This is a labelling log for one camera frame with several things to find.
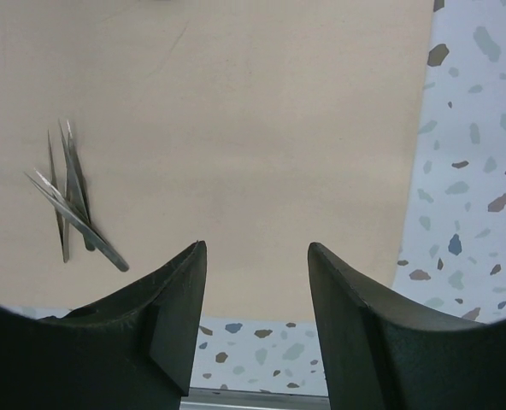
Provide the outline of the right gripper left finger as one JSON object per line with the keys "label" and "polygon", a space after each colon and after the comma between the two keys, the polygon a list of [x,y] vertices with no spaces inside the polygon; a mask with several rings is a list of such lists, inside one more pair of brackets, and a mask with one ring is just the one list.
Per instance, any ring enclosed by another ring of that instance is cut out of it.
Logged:
{"label": "right gripper left finger", "polygon": [[0,409],[176,409],[187,396],[207,276],[198,241],[67,315],[0,307]]}

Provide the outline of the beige cloth wrap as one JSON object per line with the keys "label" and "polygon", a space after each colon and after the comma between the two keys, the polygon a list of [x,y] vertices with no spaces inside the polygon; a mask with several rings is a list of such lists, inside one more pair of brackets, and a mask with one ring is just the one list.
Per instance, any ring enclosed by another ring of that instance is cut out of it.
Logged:
{"label": "beige cloth wrap", "polygon": [[[198,240],[209,316],[312,319],[312,242],[390,284],[431,20],[429,1],[0,1],[0,304],[80,307]],[[59,120],[127,272],[25,175],[67,199]]]}

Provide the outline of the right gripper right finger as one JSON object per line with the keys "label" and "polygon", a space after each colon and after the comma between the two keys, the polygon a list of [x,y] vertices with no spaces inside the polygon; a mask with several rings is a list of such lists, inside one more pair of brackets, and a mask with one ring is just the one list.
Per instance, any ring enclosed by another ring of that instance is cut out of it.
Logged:
{"label": "right gripper right finger", "polygon": [[308,266],[331,408],[506,409],[506,319],[411,301],[320,243]]}

